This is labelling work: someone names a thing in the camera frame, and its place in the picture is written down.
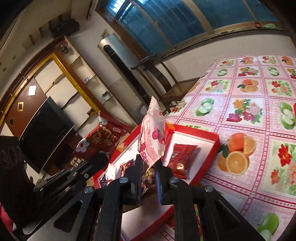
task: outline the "red cloth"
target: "red cloth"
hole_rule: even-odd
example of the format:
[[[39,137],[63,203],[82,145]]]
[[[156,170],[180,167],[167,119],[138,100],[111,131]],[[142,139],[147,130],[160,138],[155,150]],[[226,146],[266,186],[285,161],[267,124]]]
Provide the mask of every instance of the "red cloth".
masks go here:
[[[2,219],[2,222],[4,223],[8,231],[12,233],[13,221],[8,217],[1,203],[0,203],[0,218]]]

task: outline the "blue window glass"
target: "blue window glass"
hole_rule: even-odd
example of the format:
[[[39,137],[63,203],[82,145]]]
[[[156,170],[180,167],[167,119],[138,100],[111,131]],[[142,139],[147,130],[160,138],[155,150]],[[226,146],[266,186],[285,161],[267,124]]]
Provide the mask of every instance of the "blue window glass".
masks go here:
[[[193,0],[213,29],[248,21],[252,15],[241,0]]]
[[[141,0],[137,3],[158,23],[158,27],[173,45],[205,32],[182,0]]]
[[[255,14],[257,20],[259,21],[278,21],[277,18],[272,14],[272,12],[265,7],[258,0],[246,0],[253,13]]]
[[[116,13],[119,11],[123,3],[124,3],[124,0],[110,0],[106,5],[106,10],[113,17],[115,17]]]
[[[133,5],[129,5],[119,23],[148,53],[162,53],[169,48],[154,26]]]

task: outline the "window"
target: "window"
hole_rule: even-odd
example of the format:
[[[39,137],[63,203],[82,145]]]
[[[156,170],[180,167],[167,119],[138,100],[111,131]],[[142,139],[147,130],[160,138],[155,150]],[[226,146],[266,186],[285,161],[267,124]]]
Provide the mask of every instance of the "window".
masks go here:
[[[228,30],[256,29],[258,21],[280,26],[258,0],[101,0],[96,11],[146,55],[169,54]]]
[[[240,0],[193,0],[213,29],[253,21],[246,5]]]

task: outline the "green apple print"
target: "green apple print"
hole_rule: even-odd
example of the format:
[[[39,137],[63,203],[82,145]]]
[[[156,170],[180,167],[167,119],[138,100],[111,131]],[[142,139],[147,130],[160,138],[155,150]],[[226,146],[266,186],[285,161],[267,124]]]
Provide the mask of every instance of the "green apple print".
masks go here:
[[[227,74],[227,69],[221,69],[219,70],[219,72],[217,73],[217,76],[224,76]]]
[[[266,240],[270,241],[271,236],[279,226],[279,217],[275,213],[268,213],[257,228],[258,233]]]
[[[213,109],[214,100],[212,98],[206,98],[200,104],[200,107],[197,108],[195,114],[197,116],[204,116],[211,112]]]
[[[283,113],[281,116],[281,123],[283,127],[287,130],[292,130],[296,122],[295,115],[292,112],[292,107],[286,102],[281,102],[280,109]]]
[[[271,76],[279,76],[279,71],[275,67],[269,67],[268,70]]]

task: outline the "ceiling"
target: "ceiling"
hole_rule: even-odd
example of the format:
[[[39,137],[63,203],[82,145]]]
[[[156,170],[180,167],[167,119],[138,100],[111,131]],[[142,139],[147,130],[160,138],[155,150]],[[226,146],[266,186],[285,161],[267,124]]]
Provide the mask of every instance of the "ceiling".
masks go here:
[[[33,0],[12,22],[0,40],[0,84],[15,64],[43,38],[50,37],[49,22],[85,19],[91,0]]]

